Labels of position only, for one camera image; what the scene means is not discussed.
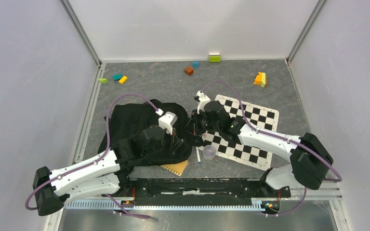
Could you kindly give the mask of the black student backpack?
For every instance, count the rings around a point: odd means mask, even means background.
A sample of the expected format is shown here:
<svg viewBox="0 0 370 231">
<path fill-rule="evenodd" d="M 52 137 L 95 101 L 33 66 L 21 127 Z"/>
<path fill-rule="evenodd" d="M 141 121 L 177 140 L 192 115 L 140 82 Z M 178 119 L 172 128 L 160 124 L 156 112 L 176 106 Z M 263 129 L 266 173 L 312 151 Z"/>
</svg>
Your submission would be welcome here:
<svg viewBox="0 0 370 231">
<path fill-rule="evenodd" d="M 177 164 L 187 160 L 192 153 L 192 146 L 195 144 L 194 136 L 191 134 L 193 125 L 187 111 L 177 103 L 162 103 L 157 99 L 151 102 L 165 112 L 174 113 L 177 116 L 173 128 L 176 137 L 183 140 L 183 143 L 175 148 L 168 145 L 168 136 L 165 136 L 164 147 L 158 151 L 143 152 L 141 148 L 134 151 L 134 159 L 130 161 L 131 166 L 160 166 Z M 140 133 L 152 125 L 158 124 L 159 116 L 154 108 L 148 104 L 129 103 L 116 105 L 109 120 L 110 148 L 117 148 L 118 142 L 140 135 Z"/>
</svg>

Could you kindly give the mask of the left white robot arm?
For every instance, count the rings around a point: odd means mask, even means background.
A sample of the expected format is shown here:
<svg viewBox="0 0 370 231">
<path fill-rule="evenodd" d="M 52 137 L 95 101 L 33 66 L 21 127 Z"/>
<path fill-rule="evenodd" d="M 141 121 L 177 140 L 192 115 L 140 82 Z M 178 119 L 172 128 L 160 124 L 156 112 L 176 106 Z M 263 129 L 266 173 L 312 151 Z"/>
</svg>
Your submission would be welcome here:
<svg viewBox="0 0 370 231">
<path fill-rule="evenodd" d="M 127 175 L 134 167 L 176 164 L 189 155 L 190 144 L 184 134 L 150 126 L 78 164 L 36 170 L 32 184 L 36 210 L 39 216 L 47 216 L 85 196 L 113 193 L 126 196 L 132 191 Z"/>
</svg>

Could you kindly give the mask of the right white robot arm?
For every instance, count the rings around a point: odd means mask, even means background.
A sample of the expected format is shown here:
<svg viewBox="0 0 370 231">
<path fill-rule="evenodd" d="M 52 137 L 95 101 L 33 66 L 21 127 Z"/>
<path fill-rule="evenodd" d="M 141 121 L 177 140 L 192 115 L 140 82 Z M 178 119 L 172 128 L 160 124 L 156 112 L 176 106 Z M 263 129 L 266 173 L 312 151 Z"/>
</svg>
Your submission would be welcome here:
<svg viewBox="0 0 370 231">
<path fill-rule="evenodd" d="M 284 186 L 318 190 L 332 168 L 332 156 L 312 133 L 295 136 L 260 128 L 244 115 L 231 117 L 218 101 L 193 110 L 191 119 L 197 135 L 218 132 L 229 143 L 256 147 L 289 162 L 283 167 L 272 167 L 263 175 L 259 191 L 264 196 L 272 196 Z"/>
</svg>

